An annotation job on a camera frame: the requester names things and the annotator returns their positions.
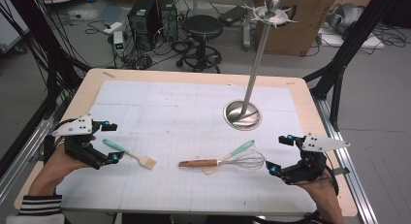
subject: electronic equipment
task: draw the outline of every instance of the electronic equipment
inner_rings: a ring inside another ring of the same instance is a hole
[[[137,0],[127,17],[138,48],[153,50],[154,35],[161,27],[156,0]]]
[[[231,26],[233,23],[241,20],[247,13],[247,9],[236,6],[235,8],[229,10],[227,13],[219,16],[218,19],[224,23],[226,26]]]
[[[112,34],[112,45],[114,46],[115,53],[118,56],[124,55],[124,37],[123,31],[114,31]]]
[[[165,42],[178,40],[177,9],[174,0],[157,0],[161,23],[163,28],[163,39]]]

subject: gray floor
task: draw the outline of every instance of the gray floor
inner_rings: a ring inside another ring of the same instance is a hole
[[[66,9],[78,2],[62,5]],[[101,11],[105,2],[93,6]],[[123,4],[122,20],[129,4]],[[202,12],[216,12],[207,5]],[[111,46],[103,34],[87,35],[87,24],[66,25],[65,29],[73,46],[93,66],[111,62]],[[411,38],[411,30],[401,30]],[[220,69],[223,74],[248,75],[255,57],[254,46],[245,51],[241,46],[242,31],[239,28],[225,28],[223,36],[209,44],[218,48],[223,55]],[[158,52],[167,51],[162,46]],[[308,54],[316,52],[313,48]],[[327,65],[337,48],[320,47],[320,52],[311,57],[264,55],[261,76],[303,77]],[[407,173],[411,147],[408,146],[409,107],[411,99],[411,46],[404,48],[385,46],[368,55],[359,52],[346,70],[342,86],[339,127],[344,140],[352,146],[349,152],[360,176],[366,195],[375,211],[379,223],[407,223],[411,220],[411,192],[408,185],[411,177]],[[153,56],[154,61],[174,55]],[[188,72],[177,68],[178,57],[165,60],[149,70]],[[46,97],[45,86],[37,65],[27,54],[9,53],[0,58],[0,156],[18,136],[35,110]],[[27,169],[7,198],[1,198],[0,220],[16,213],[13,200]],[[106,213],[68,212],[73,223],[111,223]],[[347,223],[361,223],[358,217],[347,218]]]

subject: metal stand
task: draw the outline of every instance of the metal stand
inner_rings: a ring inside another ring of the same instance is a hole
[[[257,128],[262,121],[261,111],[250,103],[250,97],[257,78],[257,70],[260,68],[261,58],[263,57],[267,39],[269,38],[269,31],[272,25],[276,28],[277,25],[293,22],[288,19],[287,14],[285,14],[286,11],[278,9],[279,6],[280,0],[268,0],[265,6],[252,9],[254,19],[261,21],[264,24],[264,29],[257,49],[256,58],[254,59],[244,101],[233,101],[224,108],[224,118],[227,123],[235,129],[252,130]]]
[[[238,130],[255,129],[260,125],[263,118],[260,110],[250,103],[250,97],[257,78],[257,70],[260,68],[261,58],[263,57],[264,49],[266,48],[269,31],[270,25],[265,23],[256,58],[254,59],[253,69],[251,70],[250,80],[248,81],[244,101],[233,101],[224,108],[224,118],[227,123]]]

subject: stool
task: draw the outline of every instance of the stool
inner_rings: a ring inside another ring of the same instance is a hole
[[[215,48],[206,46],[206,40],[217,38],[223,33],[223,25],[220,21],[212,16],[191,16],[184,21],[182,29],[199,45],[184,51],[182,57],[176,62],[177,67],[181,67],[185,62],[193,68],[193,72],[215,67],[217,73],[220,74],[217,64],[221,62],[221,53]]]

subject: wooden handle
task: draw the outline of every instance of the wooden handle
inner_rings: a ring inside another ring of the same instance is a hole
[[[136,158],[136,159],[140,160],[140,156],[137,155],[137,154],[135,154],[135,153],[128,152],[127,154],[130,155],[130,156],[132,156],[133,158]]]
[[[178,163],[178,167],[188,167],[188,168],[214,167],[214,166],[218,166],[218,162],[216,159],[181,161]]]

